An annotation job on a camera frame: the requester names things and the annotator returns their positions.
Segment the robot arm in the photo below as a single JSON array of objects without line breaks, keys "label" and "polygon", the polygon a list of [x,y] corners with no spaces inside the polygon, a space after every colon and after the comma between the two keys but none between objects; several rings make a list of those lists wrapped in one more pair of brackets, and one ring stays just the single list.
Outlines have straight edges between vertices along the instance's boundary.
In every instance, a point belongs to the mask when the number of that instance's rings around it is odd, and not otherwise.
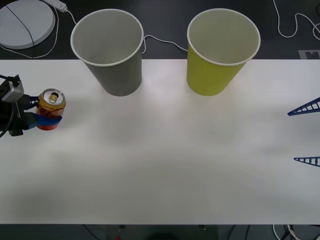
[{"label": "robot arm", "polygon": [[24,112],[37,105],[38,97],[24,94],[19,75],[0,75],[0,78],[5,79],[0,85],[0,138],[7,131],[11,136],[20,136],[23,135],[23,130],[38,125],[56,125],[61,121],[62,117],[50,119],[33,112]]}]

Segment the gray paper cup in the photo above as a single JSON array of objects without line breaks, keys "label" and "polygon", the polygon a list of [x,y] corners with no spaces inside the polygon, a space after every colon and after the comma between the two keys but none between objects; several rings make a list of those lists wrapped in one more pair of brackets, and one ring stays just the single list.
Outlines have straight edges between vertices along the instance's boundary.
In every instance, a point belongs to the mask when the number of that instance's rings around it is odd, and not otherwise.
[{"label": "gray paper cup", "polygon": [[141,84],[143,40],[144,30],[135,16],[119,9],[103,9],[82,18],[70,42],[74,54],[109,94],[126,96]]}]

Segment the power strip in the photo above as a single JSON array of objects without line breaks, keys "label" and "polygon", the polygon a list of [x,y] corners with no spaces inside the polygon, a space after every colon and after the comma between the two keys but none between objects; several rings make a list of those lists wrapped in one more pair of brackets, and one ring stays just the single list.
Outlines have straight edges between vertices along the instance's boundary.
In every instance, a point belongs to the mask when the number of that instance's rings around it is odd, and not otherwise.
[{"label": "power strip", "polygon": [[42,1],[45,2],[46,4],[50,5],[51,7],[56,8],[57,10],[59,10],[62,13],[64,13],[68,9],[67,5],[59,0],[42,0]]}]

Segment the soda can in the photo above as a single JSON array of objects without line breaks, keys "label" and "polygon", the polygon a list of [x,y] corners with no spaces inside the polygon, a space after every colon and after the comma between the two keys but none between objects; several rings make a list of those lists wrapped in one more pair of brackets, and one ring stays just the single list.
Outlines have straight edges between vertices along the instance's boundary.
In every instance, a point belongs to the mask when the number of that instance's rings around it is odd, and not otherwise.
[{"label": "soda can", "polygon": [[[66,107],[66,97],[61,91],[53,88],[46,89],[40,94],[38,99],[39,101],[36,106],[36,114],[45,116],[49,119],[54,119],[62,116],[64,113]],[[53,130],[57,126],[58,124],[37,127],[42,130]]]}]

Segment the cup rim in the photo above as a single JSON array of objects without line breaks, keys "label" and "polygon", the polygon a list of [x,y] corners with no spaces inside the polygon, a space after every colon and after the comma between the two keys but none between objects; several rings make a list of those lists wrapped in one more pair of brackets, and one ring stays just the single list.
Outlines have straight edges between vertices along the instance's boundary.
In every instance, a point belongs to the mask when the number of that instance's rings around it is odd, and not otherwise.
[{"label": "cup rim", "polygon": [[[249,57],[247,58],[246,60],[243,60],[243,61],[240,61],[240,62],[236,62],[236,63],[221,63],[221,62],[216,62],[216,61],[212,61],[204,56],[202,56],[195,48],[194,46],[192,45],[191,43],[191,40],[190,40],[190,28],[191,28],[191,25],[193,24],[193,22],[198,18],[200,17],[201,15],[203,15],[204,13],[207,13],[207,12],[214,12],[214,11],[226,11],[226,12],[232,12],[232,13],[235,13],[237,15],[240,15],[242,17],[244,17],[245,19],[247,19],[254,27],[254,29],[256,30],[256,33],[258,35],[258,44],[257,44],[257,47],[256,47],[256,50],[254,51],[254,53]],[[260,45],[261,45],[261,36],[260,36],[260,32],[257,28],[257,26],[255,25],[255,23],[250,19],[248,18],[246,15],[238,12],[238,11],[235,11],[235,10],[231,10],[231,9],[227,9],[227,8],[213,8],[213,9],[209,9],[209,10],[206,10],[206,11],[203,11],[203,12],[200,12],[198,15],[196,15],[192,20],[191,22],[189,23],[189,26],[188,26],[188,29],[187,29],[187,32],[186,32],[186,37],[188,39],[188,43],[190,45],[190,47],[192,48],[192,50],[200,57],[202,58],[203,60],[205,60],[206,62],[209,62],[209,63],[212,63],[212,64],[215,64],[215,65],[220,65],[220,66],[237,66],[237,65],[241,65],[241,64],[244,64],[246,63],[247,61],[251,60],[258,52],[259,48],[260,48]]]},{"label": "cup rim", "polygon": [[[99,13],[99,12],[107,12],[107,11],[114,11],[114,12],[121,12],[121,13],[124,13],[124,14],[127,14],[129,16],[131,16],[134,20],[136,20],[136,22],[138,23],[140,29],[141,29],[141,40],[140,40],[140,43],[138,45],[138,47],[136,48],[136,50],[134,50],[134,52],[132,54],[130,54],[129,56],[127,56],[126,58],[120,60],[120,61],[117,61],[117,62],[113,62],[113,63],[108,63],[108,64],[101,64],[101,63],[93,63],[93,62],[90,62],[90,61],[87,61],[85,59],[83,59],[78,53],[77,51],[75,50],[75,47],[74,47],[74,43],[73,43],[73,38],[74,38],[74,33],[77,29],[77,27],[79,26],[79,24],[81,22],[83,22],[86,18],[88,18],[89,16],[91,15],[94,15],[96,13]],[[80,59],[81,61],[83,61],[84,63],[86,64],[89,64],[91,66],[96,66],[96,67],[111,67],[111,66],[115,66],[115,65],[119,65],[121,63],[124,63],[126,62],[127,60],[129,60],[130,58],[132,58],[141,48],[142,46],[142,43],[144,41],[144,29],[140,23],[140,21],[134,16],[132,15],[131,13],[127,12],[127,11],[123,11],[123,10],[120,10],[120,9],[115,9],[115,8],[110,8],[110,9],[102,9],[102,10],[98,10],[98,11],[94,11],[94,12],[91,12],[89,13],[88,15],[84,16],[80,21],[77,22],[77,24],[74,26],[73,30],[72,30],[72,33],[71,33],[71,37],[70,37],[70,44],[71,44],[71,48],[72,48],[72,51],[73,53],[76,55],[76,57],[78,59]]]}]

